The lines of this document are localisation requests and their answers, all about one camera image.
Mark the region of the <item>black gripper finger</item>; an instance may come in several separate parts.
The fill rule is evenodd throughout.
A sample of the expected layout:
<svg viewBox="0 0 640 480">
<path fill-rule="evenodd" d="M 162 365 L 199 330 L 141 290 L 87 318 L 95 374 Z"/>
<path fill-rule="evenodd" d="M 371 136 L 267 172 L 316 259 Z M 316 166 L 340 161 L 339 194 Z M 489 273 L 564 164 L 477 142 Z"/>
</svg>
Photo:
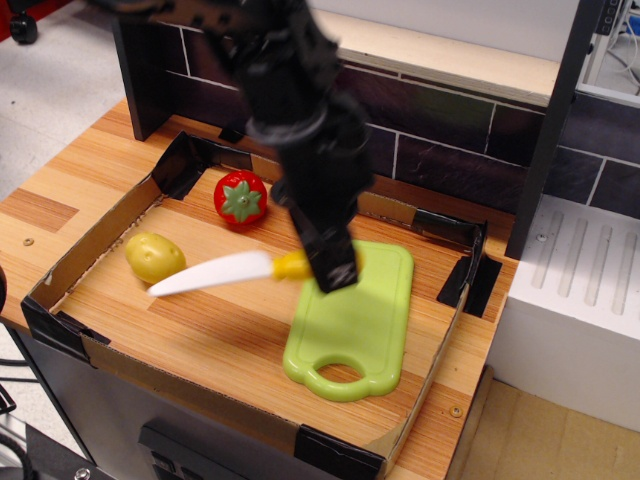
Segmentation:
<svg viewBox="0 0 640 480">
<path fill-rule="evenodd" d="M 358 282 L 356 253 L 347 228 L 331 228 L 321 233 L 305 231 L 302 245 L 323 293 L 335 292 Z"/>
</svg>

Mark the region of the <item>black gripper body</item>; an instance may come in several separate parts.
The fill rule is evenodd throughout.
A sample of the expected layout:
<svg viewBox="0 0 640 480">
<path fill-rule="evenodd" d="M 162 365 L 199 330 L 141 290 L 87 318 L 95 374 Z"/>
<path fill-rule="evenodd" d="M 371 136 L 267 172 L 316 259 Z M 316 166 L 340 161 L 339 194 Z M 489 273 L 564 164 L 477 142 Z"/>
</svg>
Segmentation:
<svg viewBox="0 0 640 480">
<path fill-rule="evenodd" d="M 349 239 L 358 196 L 373 183 L 366 113 L 353 99 L 326 99 L 301 120 L 249 120 L 250 136 L 276 151 L 274 195 L 304 244 Z"/>
</svg>

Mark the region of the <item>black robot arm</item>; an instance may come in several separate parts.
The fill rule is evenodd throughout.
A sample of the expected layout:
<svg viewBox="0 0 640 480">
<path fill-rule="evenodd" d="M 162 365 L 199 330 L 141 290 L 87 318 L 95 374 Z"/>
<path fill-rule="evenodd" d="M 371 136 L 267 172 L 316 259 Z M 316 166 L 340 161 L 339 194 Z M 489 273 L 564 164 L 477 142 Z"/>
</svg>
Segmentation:
<svg viewBox="0 0 640 480">
<path fill-rule="evenodd" d="M 202 30 L 248 105 L 247 132 L 282 168 L 273 199 L 289 210 L 321 291 L 353 285 L 349 224 L 373 183 L 365 112 L 335 87 L 337 45 L 304 1 L 102 1 L 136 20 Z"/>
</svg>

